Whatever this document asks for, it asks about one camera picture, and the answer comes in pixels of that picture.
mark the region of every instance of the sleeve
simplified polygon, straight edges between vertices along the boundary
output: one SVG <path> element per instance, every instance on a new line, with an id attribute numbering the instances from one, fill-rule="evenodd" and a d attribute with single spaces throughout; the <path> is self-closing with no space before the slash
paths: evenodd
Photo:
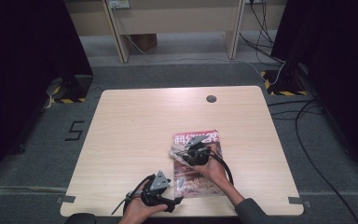
<path id="1" fill-rule="evenodd" d="M 240 202 L 235 207 L 235 211 L 243 224 L 264 223 L 264 220 L 268 218 L 266 213 L 251 198 Z"/>

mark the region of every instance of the table top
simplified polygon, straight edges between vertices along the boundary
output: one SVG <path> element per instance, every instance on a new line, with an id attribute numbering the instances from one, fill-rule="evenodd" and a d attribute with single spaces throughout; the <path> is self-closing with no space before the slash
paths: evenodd
<path id="1" fill-rule="evenodd" d="M 216 97 L 214 103 L 206 98 Z M 301 215 L 282 146 L 263 93 L 256 86 L 104 91 L 89 127 L 66 196 L 63 216 L 112 211 L 146 176 L 161 170 L 173 179 L 175 133 L 217 130 L 235 187 L 268 215 Z M 163 194 L 173 199 L 173 187 Z M 184 198 L 157 217 L 236 216 L 226 196 Z M 122 216 L 122 207 L 114 216 Z"/>

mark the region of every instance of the yellow and black tape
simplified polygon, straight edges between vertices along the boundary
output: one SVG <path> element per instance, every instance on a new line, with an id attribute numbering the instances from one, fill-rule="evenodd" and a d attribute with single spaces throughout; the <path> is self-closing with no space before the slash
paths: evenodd
<path id="1" fill-rule="evenodd" d="M 61 85 L 59 85 L 53 92 L 53 103 L 58 104 L 73 104 L 73 103 L 84 103 L 85 97 L 57 97 L 57 93 L 60 91 Z"/>
<path id="2" fill-rule="evenodd" d="M 266 86 L 267 92 L 270 95 L 285 95 L 285 96 L 293 96 L 293 95 L 307 95 L 306 91 L 297 90 L 297 91 L 288 91 L 288 90 L 280 90 L 276 84 L 271 85 L 269 83 L 268 76 L 266 76 L 266 72 L 261 72 L 261 77 L 264 78 L 264 85 Z"/>

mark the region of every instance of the left hand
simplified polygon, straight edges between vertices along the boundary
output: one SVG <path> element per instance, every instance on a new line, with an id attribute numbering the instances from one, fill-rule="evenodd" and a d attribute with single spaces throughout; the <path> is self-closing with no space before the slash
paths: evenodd
<path id="1" fill-rule="evenodd" d="M 156 206 L 145 205 L 141 198 L 134 198 L 127 206 L 120 224 L 141 224 L 151 215 L 167 210 L 167 204 L 158 204 Z"/>

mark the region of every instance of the red magazine cover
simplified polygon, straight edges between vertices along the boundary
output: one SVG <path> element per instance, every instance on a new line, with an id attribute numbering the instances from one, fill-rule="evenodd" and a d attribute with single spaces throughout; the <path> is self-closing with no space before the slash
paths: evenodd
<path id="1" fill-rule="evenodd" d="M 194 136 L 205 135 L 207 138 L 202 143 L 217 145 L 217 153 L 222 157 L 219 133 L 217 130 L 176 133 L 172 137 L 174 145 L 187 144 Z M 195 172 L 193 168 L 183 165 L 179 161 L 173 162 L 173 180 L 175 197 L 199 198 L 224 195 L 223 192 L 214 183 L 204 178 L 201 174 Z"/>

